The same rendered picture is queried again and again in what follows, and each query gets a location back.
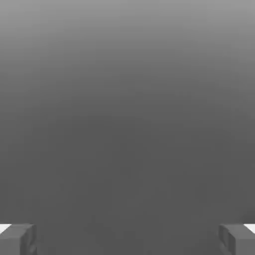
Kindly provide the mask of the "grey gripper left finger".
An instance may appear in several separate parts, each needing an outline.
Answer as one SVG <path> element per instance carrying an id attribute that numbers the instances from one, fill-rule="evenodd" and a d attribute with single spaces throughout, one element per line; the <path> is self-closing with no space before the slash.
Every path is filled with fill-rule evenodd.
<path id="1" fill-rule="evenodd" d="M 0 224 L 0 255 L 37 255 L 35 224 Z"/>

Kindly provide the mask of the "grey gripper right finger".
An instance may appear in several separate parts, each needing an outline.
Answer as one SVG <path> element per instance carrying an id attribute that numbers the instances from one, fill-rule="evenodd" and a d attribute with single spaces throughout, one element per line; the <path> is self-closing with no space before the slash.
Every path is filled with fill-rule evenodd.
<path id="1" fill-rule="evenodd" d="M 222 255 L 255 255 L 255 224 L 220 224 Z"/>

